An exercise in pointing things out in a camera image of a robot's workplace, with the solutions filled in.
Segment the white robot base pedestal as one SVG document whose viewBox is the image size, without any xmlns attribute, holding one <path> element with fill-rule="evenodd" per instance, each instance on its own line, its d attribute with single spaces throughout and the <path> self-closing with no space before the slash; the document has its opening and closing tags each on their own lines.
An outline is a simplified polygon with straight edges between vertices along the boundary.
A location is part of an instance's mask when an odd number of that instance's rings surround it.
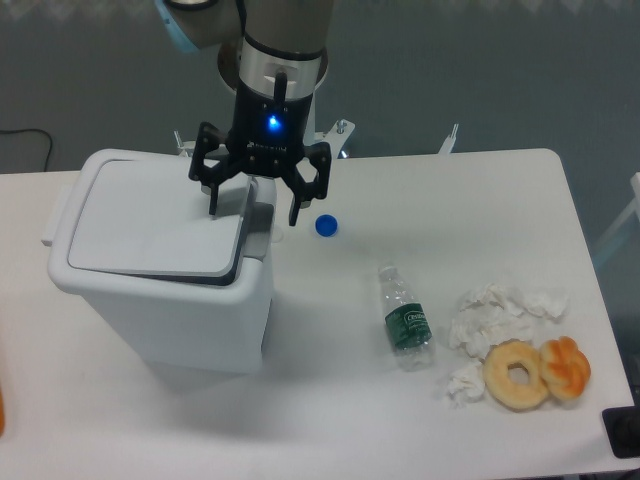
<svg viewBox="0 0 640 480">
<path fill-rule="evenodd" d="M 242 41 L 232 41 L 220 46 L 217 55 L 217 68 L 225 88 L 234 95 L 239 83 Z M 327 142 L 331 146 L 332 158 L 347 158 L 344 146 L 354 133 L 356 125 L 346 119 L 339 119 L 326 132 L 316 130 L 316 98 L 313 98 L 304 133 L 304 144 L 313 145 Z M 191 157 L 195 148 L 195 140 L 184 141 L 177 129 L 173 131 L 177 153 Z"/>
</svg>

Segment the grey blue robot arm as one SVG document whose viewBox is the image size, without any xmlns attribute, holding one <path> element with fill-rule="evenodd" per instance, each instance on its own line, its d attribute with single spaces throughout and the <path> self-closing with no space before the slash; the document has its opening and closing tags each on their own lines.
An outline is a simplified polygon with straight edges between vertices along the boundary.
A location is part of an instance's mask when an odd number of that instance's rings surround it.
<svg viewBox="0 0 640 480">
<path fill-rule="evenodd" d="M 228 132 L 199 126 L 190 179 L 218 191 L 239 173 L 280 178 L 293 193 L 289 223 L 328 192 L 326 142 L 304 141 L 325 50 L 330 1 L 159 1 L 170 37 L 187 51 L 241 43 L 234 115 Z"/>
</svg>

